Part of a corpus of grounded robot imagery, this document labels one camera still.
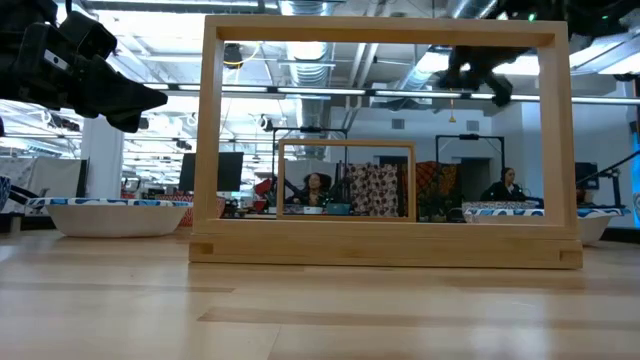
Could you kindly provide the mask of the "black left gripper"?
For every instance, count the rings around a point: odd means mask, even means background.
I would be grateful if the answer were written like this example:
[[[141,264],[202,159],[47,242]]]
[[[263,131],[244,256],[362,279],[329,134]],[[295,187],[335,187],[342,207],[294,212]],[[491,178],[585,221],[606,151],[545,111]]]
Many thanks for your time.
[[[165,105],[168,96],[112,68],[105,60],[116,45],[102,24],[78,11],[60,24],[13,13],[1,22],[1,98],[60,108],[79,92],[78,115],[102,116],[135,133],[141,113]]]

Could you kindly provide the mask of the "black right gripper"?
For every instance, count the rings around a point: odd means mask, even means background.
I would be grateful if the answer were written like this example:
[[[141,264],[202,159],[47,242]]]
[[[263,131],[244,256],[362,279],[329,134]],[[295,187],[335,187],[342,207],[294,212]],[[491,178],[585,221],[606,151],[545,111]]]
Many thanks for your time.
[[[477,91],[481,76],[488,74],[486,85],[494,93],[492,102],[504,107],[511,101],[513,85],[505,76],[491,72],[499,65],[514,62],[529,50],[529,47],[456,46],[449,56],[448,68],[438,80],[438,87]],[[462,71],[465,64],[469,70]]]

